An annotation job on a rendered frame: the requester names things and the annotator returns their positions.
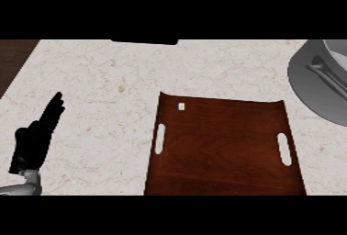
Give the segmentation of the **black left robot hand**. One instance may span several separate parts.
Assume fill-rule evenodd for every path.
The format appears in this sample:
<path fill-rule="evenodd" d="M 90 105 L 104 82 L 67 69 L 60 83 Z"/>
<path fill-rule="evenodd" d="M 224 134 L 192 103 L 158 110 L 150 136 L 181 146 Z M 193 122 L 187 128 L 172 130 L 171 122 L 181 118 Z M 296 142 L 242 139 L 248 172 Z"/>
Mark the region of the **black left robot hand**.
<path fill-rule="evenodd" d="M 62 93 L 56 93 L 42 110 L 39 119 L 34 120 L 26 128 L 16 129 L 8 173 L 19 174 L 23 170 L 41 168 L 63 110 Z"/>

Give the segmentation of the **grey metal pot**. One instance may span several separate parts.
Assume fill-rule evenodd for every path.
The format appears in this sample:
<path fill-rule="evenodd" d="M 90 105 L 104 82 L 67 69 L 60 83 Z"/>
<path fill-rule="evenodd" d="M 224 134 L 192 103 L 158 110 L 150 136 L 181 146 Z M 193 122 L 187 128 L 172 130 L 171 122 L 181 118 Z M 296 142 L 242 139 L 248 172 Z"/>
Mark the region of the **grey metal pot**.
<path fill-rule="evenodd" d="M 347 127 L 347 39 L 310 39 L 289 59 L 287 77 L 307 108 Z"/>

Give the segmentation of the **black appliance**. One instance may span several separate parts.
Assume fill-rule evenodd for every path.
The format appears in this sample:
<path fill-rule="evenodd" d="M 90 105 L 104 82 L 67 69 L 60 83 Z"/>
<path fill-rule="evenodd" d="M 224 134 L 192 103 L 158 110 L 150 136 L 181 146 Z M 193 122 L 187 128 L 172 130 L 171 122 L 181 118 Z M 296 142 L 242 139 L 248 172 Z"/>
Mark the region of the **black appliance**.
<path fill-rule="evenodd" d="M 153 45 L 175 45 L 178 42 L 178 39 L 112 39 L 115 42 L 122 42 L 122 43 L 137 43 L 137 44 L 153 44 Z"/>

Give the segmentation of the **dark brown wooden tray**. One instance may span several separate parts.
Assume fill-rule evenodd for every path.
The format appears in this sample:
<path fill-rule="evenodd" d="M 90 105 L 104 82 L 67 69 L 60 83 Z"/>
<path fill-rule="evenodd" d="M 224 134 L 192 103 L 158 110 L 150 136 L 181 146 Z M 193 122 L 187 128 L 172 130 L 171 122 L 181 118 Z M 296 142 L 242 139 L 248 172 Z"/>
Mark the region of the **dark brown wooden tray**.
<path fill-rule="evenodd" d="M 277 135 L 292 137 L 282 101 L 161 94 L 155 125 L 165 127 L 165 133 L 162 152 L 149 157 L 147 196 L 305 194 L 292 140 L 290 164 L 280 159 Z"/>

